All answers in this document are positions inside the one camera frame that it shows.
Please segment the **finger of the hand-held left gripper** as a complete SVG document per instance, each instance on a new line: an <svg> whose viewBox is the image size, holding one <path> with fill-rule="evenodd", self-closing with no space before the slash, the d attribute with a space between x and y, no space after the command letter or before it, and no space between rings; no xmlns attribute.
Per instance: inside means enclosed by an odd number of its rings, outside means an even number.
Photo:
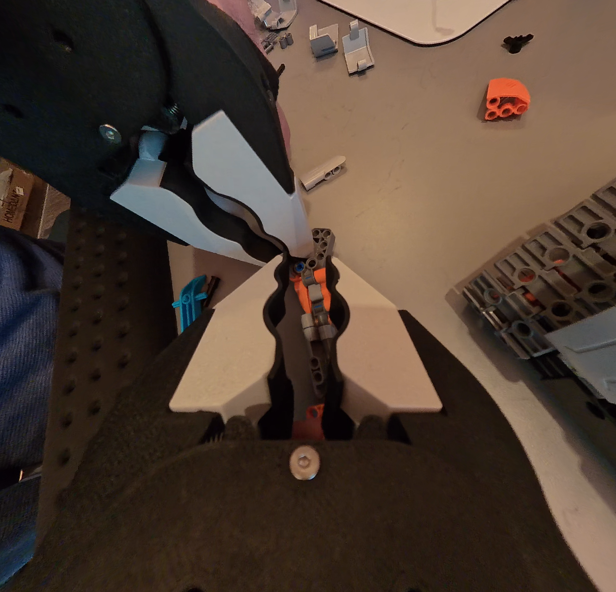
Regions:
<svg viewBox="0 0 616 592"><path fill-rule="evenodd" d="M251 213L266 236L294 257L312 254L299 180L287 193L222 110L192 129L192 167L209 191Z"/></svg>
<svg viewBox="0 0 616 592"><path fill-rule="evenodd" d="M172 238L196 249L263 266L270 260L269 249L253 248L250 254L240 243L256 236L240 219L221 210L204 187L188 174L183 165L159 157L169 136L146 130L138 142L136 159L126 180L110 199L154 224Z"/></svg>

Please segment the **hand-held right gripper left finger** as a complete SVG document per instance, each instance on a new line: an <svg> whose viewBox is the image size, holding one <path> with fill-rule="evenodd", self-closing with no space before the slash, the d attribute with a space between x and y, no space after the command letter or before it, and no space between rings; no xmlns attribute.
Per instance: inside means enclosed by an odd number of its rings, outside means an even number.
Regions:
<svg viewBox="0 0 616 592"><path fill-rule="evenodd" d="M169 408L220 415L264 415L271 406L267 375L275 338L264 306L277 290L275 257L220 301L179 381Z"/></svg>

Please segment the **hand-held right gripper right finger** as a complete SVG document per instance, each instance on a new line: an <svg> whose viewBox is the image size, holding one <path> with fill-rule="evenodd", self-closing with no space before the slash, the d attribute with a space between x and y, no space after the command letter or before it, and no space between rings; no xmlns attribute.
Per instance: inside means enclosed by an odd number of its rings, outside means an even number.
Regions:
<svg viewBox="0 0 616 592"><path fill-rule="evenodd" d="M327 416L438 413L442 402L397 306L339 258L328 259L331 318Z"/></svg>

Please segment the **small grey orange arm assembly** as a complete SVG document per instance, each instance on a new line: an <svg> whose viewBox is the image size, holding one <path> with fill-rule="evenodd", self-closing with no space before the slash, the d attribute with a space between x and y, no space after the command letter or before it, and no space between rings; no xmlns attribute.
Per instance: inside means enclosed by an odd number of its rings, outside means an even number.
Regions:
<svg viewBox="0 0 616 592"><path fill-rule="evenodd" d="M308 442L324 440L323 416L327 394L327 352L319 340L305 340L304 350L292 357L294 392L291 437Z"/></svg>

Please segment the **orange wedge brick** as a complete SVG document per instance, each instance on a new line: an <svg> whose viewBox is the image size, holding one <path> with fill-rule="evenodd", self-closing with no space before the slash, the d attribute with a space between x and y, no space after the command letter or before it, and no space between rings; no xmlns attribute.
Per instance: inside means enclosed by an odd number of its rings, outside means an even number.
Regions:
<svg viewBox="0 0 616 592"><path fill-rule="evenodd" d="M486 121L500 118L519 117L530 107L530 93L527 87L516 79L491 79L487 86Z"/></svg>
<svg viewBox="0 0 616 592"><path fill-rule="evenodd" d="M309 297L309 290L307 286L303 283L301 277L301 271L299 267L304 267L304 262L300 261L293 265L291 268L291 272L293 273L289 279L293 282L294 288L299 299L299 302L304 310L304 313L310 313L312 310L312 301ZM330 305L331 305L331 293L327 287L327 272L325 267L316 269L314 271L315 275L313 276L316 284L320 286L321 294L323 295L323 304L324 309L327 313L329 313Z"/></svg>

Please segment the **blue plastic brick tool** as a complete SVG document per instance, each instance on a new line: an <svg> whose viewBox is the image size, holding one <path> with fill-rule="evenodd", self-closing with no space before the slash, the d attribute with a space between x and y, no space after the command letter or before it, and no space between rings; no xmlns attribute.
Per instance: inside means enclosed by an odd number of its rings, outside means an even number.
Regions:
<svg viewBox="0 0 616 592"><path fill-rule="evenodd" d="M193 278L182 288L179 298L173 302L173 308L179 311L179 333L201 315L208 296L206 275Z"/></svg>

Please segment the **cardboard box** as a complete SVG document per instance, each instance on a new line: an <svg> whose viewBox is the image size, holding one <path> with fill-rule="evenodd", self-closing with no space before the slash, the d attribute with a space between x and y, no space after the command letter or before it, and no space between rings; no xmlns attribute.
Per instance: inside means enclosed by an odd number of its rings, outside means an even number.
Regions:
<svg viewBox="0 0 616 592"><path fill-rule="evenodd" d="M34 186L34 176L12 164L1 165L1 226L19 231Z"/></svg>

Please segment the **light grey angular panel brick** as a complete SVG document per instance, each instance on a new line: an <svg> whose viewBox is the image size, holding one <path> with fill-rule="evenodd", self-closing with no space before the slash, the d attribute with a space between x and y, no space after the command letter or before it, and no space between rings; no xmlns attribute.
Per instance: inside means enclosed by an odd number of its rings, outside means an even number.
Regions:
<svg viewBox="0 0 616 592"><path fill-rule="evenodd" d="M318 28L316 24L309 28L309 41L315 59L338 52L339 26L332 24Z"/></svg>

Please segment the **light grey curved panel brick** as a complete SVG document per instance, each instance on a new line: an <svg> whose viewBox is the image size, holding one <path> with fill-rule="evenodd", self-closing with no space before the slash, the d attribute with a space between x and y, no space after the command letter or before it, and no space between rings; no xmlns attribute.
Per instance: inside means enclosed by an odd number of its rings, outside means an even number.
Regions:
<svg viewBox="0 0 616 592"><path fill-rule="evenodd" d="M368 31L360 27L357 19L349 24L349 33L343 36L343 51L348 74L360 74L374 67Z"/></svg>

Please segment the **grey tracked toy robot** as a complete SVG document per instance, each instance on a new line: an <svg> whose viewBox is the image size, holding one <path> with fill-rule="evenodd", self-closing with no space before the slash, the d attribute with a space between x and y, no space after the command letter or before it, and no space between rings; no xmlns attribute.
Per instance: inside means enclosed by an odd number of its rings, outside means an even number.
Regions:
<svg viewBox="0 0 616 592"><path fill-rule="evenodd" d="M615 426L615 180L459 291L542 380Z"/></svg>

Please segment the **person's blue trouser leg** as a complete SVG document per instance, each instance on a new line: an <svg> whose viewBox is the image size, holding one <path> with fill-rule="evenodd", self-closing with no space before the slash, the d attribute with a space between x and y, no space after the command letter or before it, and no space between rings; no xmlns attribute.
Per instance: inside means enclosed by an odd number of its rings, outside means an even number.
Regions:
<svg viewBox="0 0 616 592"><path fill-rule="evenodd" d="M31 559L64 245L1 227L1 584Z"/></svg>

